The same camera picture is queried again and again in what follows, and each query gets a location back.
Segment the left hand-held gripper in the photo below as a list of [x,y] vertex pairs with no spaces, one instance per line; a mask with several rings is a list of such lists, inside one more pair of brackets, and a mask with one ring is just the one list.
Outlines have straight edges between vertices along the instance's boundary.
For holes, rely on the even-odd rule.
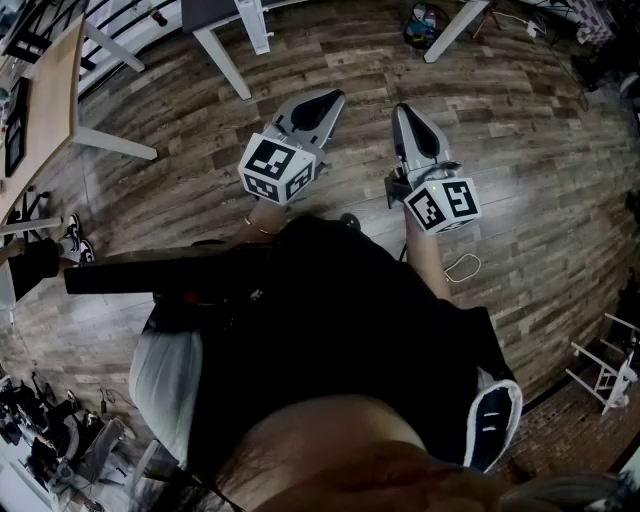
[[320,89],[285,101],[261,133],[254,133],[238,172],[247,192],[287,205],[326,165],[325,145],[344,108],[339,89]]

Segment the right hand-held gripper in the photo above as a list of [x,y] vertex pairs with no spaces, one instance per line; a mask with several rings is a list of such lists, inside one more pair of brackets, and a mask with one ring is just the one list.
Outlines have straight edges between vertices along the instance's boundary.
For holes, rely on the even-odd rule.
[[426,114],[399,103],[392,114],[397,155],[403,163],[436,163],[384,180],[388,206],[404,206],[425,234],[443,234],[481,217],[475,184],[452,159],[449,141]]

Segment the person's right forearm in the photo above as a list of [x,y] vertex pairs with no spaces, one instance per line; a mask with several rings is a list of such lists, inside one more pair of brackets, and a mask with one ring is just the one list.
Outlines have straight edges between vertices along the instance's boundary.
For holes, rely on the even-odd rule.
[[450,301],[450,286],[444,273],[437,238],[427,235],[408,209],[404,209],[404,216],[408,264],[437,298]]

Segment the person's left forearm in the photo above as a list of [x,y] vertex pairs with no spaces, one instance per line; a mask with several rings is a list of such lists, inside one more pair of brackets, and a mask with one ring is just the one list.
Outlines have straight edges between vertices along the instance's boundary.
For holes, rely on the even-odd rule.
[[244,224],[231,238],[233,245],[270,243],[287,224],[288,208],[264,198],[259,199]]

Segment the wooden coat rack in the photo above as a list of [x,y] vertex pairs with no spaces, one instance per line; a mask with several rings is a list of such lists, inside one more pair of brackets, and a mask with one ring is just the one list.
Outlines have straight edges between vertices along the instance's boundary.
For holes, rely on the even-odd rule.
[[495,28],[498,31],[502,31],[502,26],[501,26],[500,22],[497,19],[497,11],[496,11],[497,2],[498,2],[498,0],[488,0],[487,6],[484,7],[483,10],[481,11],[482,17],[481,17],[479,25],[477,26],[477,28],[475,29],[475,31],[472,34],[472,39],[473,40],[477,40],[478,39],[481,30],[486,25],[489,24],[489,21],[493,22],[493,25],[495,26]]

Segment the black metal railing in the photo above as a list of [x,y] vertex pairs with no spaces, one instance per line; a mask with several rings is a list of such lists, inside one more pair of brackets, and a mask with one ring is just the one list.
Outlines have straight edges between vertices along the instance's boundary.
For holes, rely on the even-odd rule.
[[[155,41],[182,28],[181,0],[89,0],[86,21],[105,36],[137,55]],[[85,37],[82,57],[93,70],[81,68],[79,93],[98,86],[123,65],[99,43]]]

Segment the person's black and white top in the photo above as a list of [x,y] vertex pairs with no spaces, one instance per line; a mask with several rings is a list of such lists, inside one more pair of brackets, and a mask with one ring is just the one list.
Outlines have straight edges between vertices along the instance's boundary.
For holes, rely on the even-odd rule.
[[258,260],[239,297],[158,304],[140,336],[129,392],[179,462],[211,435],[221,464],[269,415],[332,395],[382,401],[439,460],[485,471],[502,456],[522,393],[485,308],[438,298],[338,221],[298,218]]

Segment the checkered tablecloth table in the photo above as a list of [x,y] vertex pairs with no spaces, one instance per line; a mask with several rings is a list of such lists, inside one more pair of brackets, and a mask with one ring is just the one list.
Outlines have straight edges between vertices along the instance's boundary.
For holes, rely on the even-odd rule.
[[571,7],[578,19],[576,37],[579,43],[599,46],[614,37],[600,0],[571,0]]

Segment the black mounted phone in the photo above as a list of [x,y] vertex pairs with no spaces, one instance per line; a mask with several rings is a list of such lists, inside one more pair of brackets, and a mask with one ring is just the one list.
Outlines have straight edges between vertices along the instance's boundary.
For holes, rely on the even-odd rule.
[[69,294],[221,294],[259,279],[268,251],[224,243],[131,251],[64,271]]

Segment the light wooden desk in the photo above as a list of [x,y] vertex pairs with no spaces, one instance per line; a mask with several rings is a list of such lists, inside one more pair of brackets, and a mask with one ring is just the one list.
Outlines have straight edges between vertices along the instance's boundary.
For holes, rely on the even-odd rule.
[[141,60],[87,22],[84,16],[74,20],[56,38],[29,70],[24,157],[12,176],[3,180],[0,225],[6,222],[38,174],[72,143],[145,160],[157,158],[157,151],[152,147],[80,124],[78,85],[85,38],[92,39],[133,70],[145,70]]

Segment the white metal rack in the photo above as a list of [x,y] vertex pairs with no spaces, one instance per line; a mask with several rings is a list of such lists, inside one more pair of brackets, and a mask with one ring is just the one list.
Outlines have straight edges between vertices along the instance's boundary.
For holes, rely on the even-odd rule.
[[598,374],[593,383],[588,383],[574,371],[565,372],[602,405],[601,415],[612,409],[624,409],[629,404],[627,391],[640,380],[640,374],[633,369],[636,354],[640,356],[640,328],[615,315],[605,313],[604,318],[611,327],[619,327],[622,333],[610,342],[598,339],[600,355],[575,342],[570,344],[575,357],[584,357],[595,363]]

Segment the grey office chair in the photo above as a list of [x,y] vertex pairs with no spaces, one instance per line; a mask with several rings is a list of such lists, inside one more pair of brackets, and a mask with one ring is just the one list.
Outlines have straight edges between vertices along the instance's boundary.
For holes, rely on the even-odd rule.
[[136,434],[120,419],[112,417],[99,431],[88,448],[69,464],[69,501],[89,508],[98,508],[89,498],[90,487],[106,473],[119,474],[122,484],[133,473],[130,458],[118,448],[119,444],[132,442]]

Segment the black picture frame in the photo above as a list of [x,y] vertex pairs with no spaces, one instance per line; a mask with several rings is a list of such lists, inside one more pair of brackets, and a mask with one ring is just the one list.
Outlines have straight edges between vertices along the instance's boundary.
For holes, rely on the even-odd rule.
[[20,77],[11,89],[5,131],[5,177],[10,178],[25,153],[29,80]]

